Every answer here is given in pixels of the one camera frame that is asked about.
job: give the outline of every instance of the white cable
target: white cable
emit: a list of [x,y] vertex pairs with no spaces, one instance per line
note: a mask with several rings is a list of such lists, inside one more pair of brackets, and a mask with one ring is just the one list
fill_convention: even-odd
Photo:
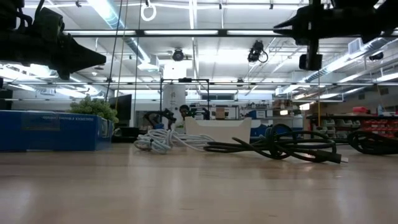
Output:
[[166,154],[173,146],[186,146],[197,151],[204,151],[202,148],[208,142],[215,141],[207,135],[179,134],[174,130],[153,129],[145,135],[138,135],[134,145],[141,150],[153,150]]
[[[152,10],[153,10],[152,15],[149,18],[146,17],[145,14],[144,14],[145,9],[148,9],[148,8],[152,8]],[[156,6],[151,4],[150,1],[148,0],[148,6],[145,5],[145,7],[141,7],[141,18],[144,21],[149,22],[149,21],[155,19],[155,16],[156,16]]]

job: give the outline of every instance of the ceiling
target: ceiling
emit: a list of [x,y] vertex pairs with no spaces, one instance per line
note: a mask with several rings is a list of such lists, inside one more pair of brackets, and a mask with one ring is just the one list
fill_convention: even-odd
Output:
[[[39,1],[25,0],[26,8],[24,13],[34,15],[35,6]],[[156,6],[157,14],[149,22],[143,21],[140,16],[139,3],[145,1],[129,0],[130,6],[126,6],[127,0],[115,0],[115,9],[119,12],[119,5],[122,4],[121,16],[128,29],[191,29],[189,0],[151,0]],[[269,0],[222,0],[223,8],[219,9],[219,0],[198,0],[196,17],[193,23],[194,29],[271,29],[274,25],[286,21],[295,15],[297,7],[308,4],[308,1],[300,0],[273,0],[274,9],[270,10]],[[80,0],[82,7],[74,6],[75,1],[68,0],[46,0],[45,6],[52,7],[57,13],[63,15],[65,29],[109,29],[109,25],[90,6],[89,1]],[[146,9],[146,16],[150,16],[150,9]],[[137,75],[139,82],[150,82],[159,80],[159,72],[146,72],[137,69],[137,58],[132,49],[124,44],[121,38],[98,38],[96,49],[95,38],[75,38],[76,41],[91,49],[107,55],[108,61],[103,70],[87,68],[79,71],[78,74],[96,81],[103,82],[109,74],[114,81],[121,76],[121,82],[134,82]],[[248,52],[256,40],[262,40],[269,54],[269,60],[263,64],[257,64],[254,68],[248,64]],[[323,54],[323,61],[331,60],[341,55],[348,49],[348,43],[354,38],[333,38],[320,41],[320,53]],[[173,63],[171,52],[181,48],[189,60],[180,62],[188,67],[188,77],[194,78],[192,70],[193,41],[191,37],[141,37],[136,40],[147,55],[156,55],[160,64]],[[295,41],[290,38],[258,38],[258,37],[197,37],[198,74],[197,78],[209,78],[217,82],[231,82],[243,78],[247,82],[297,82],[310,72],[299,69],[299,57],[306,52],[306,48],[296,46]],[[112,64],[112,53],[115,59]],[[366,63],[366,68],[376,66],[380,63]],[[335,72],[352,75],[364,70],[364,60],[360,59],[355,63],[342,67]],[[153,86],[138,86],[142,89],[156,89],[158,84]],[[275,90],[277,86],[259,86],[258,90]],[[132,86],[120,86],[121,89],[132,89]]]

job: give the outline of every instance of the box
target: box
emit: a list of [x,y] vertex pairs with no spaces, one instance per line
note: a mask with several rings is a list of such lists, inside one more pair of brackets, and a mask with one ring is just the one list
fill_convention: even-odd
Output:
[[0,152],[95,151],[111,145],[113,123],[96,115],[0,111]]

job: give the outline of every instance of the wall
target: wall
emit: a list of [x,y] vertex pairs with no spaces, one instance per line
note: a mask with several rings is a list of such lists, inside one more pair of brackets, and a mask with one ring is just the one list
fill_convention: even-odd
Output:
[[359,100],[358,93],[346,97],[346,102],[327,104],[327,107],[321,107],[321,114],[331,113],[352,113],[353,107],[364,106],[371,110],[371,113],[376,113],[378,105],[382,104],[384,107],[398,105],[398,88],[389,87],[389,94],[380,96],[377,91],[364,92],[365,99]]

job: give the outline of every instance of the cable plug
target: cable plug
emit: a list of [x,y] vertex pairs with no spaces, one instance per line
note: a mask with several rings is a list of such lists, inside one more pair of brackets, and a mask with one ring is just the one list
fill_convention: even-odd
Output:
[[314,156],[317,159],[323,159],[326,161],[335,162],[337,164],[340,164],[342,162],[348,163],[347,157],[343,157],[341,154],[332,153],[332,152],[328,152],[328,151],[324,151],[324,150],[315,151]]

